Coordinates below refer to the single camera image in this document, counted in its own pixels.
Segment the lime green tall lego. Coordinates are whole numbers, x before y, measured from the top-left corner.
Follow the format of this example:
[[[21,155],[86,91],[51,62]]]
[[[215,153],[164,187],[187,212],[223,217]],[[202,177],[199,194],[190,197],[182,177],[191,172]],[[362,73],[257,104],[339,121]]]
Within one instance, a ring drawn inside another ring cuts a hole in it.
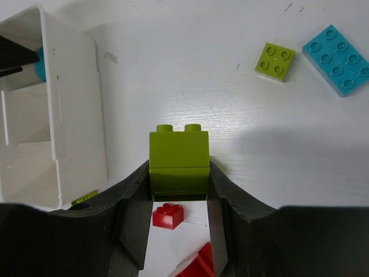
[[[157,125],[149,134],[149,181],[153,201],[205,201],[209,194],[209,134],[200,124],[174,131]]]

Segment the small red 2x2 lego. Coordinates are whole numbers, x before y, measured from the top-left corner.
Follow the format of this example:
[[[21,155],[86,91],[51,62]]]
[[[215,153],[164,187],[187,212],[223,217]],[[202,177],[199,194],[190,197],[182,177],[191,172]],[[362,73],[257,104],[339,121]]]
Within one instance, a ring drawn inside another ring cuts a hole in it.
[[[173,230],[184,221],[184,209],[178,204],[165,203],[152,213],[155,227]]]

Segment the lime green lego with print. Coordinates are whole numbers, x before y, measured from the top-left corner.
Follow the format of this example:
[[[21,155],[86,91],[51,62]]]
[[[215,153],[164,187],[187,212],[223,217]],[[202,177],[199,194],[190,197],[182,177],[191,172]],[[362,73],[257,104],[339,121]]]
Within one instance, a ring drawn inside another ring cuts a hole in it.
[[[89,193],[87,193],[87,194],[85,194],[85,195],[83,195],[83,196],[81,196],[81,197],[73,200],[71,202],[71,205],[72,206],[75,206],[75,205],[77,205],[77,204],[79,204],[79,203],[81,203],[81,202],[83,202],[85,200],[88,200],[88,199],[90,199],[90,198],[92,198],[92,197],[94,197],[94,196],[96,196],[98,194],[99,194],[98,190],[95,189],[95,190],[93,190],[93,191],[91,191],[91,192],[89,192]]]

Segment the large red sloped lego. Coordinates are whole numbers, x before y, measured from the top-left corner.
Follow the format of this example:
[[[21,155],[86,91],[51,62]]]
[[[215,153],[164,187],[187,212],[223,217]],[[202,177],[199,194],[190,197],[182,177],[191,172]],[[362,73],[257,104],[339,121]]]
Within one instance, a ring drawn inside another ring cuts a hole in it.
[[[169,274],[174,277],[214,277],[210,242],[182,260]]]

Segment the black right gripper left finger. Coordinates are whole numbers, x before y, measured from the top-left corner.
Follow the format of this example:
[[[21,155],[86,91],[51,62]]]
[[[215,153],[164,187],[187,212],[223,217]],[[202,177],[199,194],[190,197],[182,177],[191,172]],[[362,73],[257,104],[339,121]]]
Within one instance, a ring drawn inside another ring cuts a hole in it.
[[[1,275],[137,276],[152,207],[148,163],[69,209],[2,204]]]

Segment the cyan 2x4 lego brick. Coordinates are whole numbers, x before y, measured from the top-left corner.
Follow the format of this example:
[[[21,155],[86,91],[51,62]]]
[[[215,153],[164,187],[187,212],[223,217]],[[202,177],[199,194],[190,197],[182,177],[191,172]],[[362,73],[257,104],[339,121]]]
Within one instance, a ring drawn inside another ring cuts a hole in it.
[[[302,47],[303,55],[341,97],[368,81],[368,62],[334,25]]]

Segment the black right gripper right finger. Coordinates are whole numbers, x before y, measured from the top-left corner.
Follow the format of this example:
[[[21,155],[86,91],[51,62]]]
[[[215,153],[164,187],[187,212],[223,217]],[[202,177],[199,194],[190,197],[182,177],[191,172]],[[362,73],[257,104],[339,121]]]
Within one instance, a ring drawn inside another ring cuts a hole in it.
[[[272,208],[210,165],[216,276],[367,276],[368,208]]]

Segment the white divided plastic container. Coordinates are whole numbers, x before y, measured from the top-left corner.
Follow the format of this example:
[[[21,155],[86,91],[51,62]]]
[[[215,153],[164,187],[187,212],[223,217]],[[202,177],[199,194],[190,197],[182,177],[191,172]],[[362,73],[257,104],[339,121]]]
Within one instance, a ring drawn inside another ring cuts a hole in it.
[[[100,79],[92,38],[33,5],[1,35],[42,48],[34,67],[1,78],[1,201],[59,209],[107,182]]]

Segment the lime green 2x2 lego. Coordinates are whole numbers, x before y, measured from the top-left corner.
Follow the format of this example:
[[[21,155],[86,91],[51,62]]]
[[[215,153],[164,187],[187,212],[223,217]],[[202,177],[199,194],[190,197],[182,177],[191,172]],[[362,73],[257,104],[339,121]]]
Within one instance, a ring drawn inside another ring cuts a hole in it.
[[[284,82],[295,57],[295,50],[266,43],[255,66],[258,75]]]

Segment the cyan rounded lego in container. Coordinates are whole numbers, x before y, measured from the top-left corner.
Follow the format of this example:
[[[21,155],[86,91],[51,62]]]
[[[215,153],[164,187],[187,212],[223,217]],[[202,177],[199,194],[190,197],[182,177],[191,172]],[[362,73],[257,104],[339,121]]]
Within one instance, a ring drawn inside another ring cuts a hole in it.
[[[38,48],[35,53],[39,58],[39,61],[34,63],[35,74],[42,82],[46,82],[46,69],[43,48]]]

